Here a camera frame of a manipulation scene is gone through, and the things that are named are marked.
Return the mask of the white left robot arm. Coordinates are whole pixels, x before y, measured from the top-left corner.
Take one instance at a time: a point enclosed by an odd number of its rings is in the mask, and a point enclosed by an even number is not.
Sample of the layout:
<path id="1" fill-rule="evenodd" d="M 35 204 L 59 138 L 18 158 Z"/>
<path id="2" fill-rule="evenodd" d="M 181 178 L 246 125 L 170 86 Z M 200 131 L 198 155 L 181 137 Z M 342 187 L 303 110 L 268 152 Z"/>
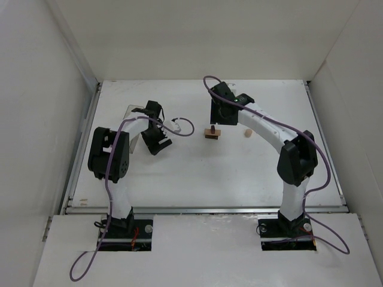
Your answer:
<path id="1" fill-rule="evenodd" d="M 119 130 L 97 127 L 93 132 L 87 166 L 96 178 L 104 180 L 110 208 L 101 227 L 107 228 L 110 235 L 131 236 L 137 229 L 128 200 L 112 192 L 109 183 L 116 184 L 127 174 L 132 138 L 141 135 L 151 155 L 157 155 L 172 144 L 159 127 L 163 123 L 162 113 L 162 106 L 149 100 L 145 108 L 133 108 L 131 117 Z"/>

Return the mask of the light long wood block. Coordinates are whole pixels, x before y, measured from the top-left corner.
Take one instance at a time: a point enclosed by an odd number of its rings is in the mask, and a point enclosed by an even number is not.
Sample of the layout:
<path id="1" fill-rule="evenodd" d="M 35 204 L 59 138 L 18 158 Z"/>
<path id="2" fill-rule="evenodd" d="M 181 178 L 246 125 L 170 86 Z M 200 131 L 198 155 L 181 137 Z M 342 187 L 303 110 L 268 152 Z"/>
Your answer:
<path id="1" fill-rule="evenodd" d="M 205 129 L 204 130 L 204 135 L 205 136 L 219 137 L 219 136 L 221 136 L 221 130 Z"/>

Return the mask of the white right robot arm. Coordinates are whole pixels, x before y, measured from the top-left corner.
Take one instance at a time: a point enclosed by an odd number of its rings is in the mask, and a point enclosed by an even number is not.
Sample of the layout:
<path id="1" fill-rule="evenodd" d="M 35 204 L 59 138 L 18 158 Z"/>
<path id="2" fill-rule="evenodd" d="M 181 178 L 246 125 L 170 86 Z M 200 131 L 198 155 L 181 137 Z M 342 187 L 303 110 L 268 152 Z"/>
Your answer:
<path id="1" fill-rule="evenodd" d="M 279 154 L 277 173 L 283 181 L 282 203 L 278 211 L 277 226 L 264 225 L 267 238 L 298 237 L 301 235 L 303 220 L 303 198 L 309 178 L 318 165 L 317 152 L 307 140 L 314 140 L 311 132 L 299 135 L 294 131 L 275 124 L 275 119 L 265 112 L 254 99 L 245 93 L 235 96 L 225 82 L 211 89 L 211 123 L 237 125 L 251 129 L 275 148 Z"/>

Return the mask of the dark brown L block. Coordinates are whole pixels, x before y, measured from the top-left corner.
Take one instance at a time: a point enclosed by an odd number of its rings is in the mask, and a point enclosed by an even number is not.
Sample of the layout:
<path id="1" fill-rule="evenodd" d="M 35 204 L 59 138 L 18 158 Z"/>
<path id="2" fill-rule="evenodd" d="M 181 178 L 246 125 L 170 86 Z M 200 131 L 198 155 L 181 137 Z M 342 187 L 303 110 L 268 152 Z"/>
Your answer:
<path id="1" fill-rule="evenodd" d="M 214 139 L 214 140 L 218 140 L 219 136 L 205 135 L 205 138 L 206 138 L 206 139 Z"/>

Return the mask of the light wood cylinder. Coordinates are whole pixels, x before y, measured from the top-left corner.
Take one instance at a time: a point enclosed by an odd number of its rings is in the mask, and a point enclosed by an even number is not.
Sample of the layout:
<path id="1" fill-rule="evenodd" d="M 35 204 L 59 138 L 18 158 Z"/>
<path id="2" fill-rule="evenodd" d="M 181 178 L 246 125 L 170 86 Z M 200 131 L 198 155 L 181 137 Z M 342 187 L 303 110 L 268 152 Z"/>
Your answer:
<path id="1" fill-rule="evenodd" d="M 252 134 L 253 134 L 253 131 L 251 129 L 246 129 L 244 133 L 246 138 L 250 138 Z"/>

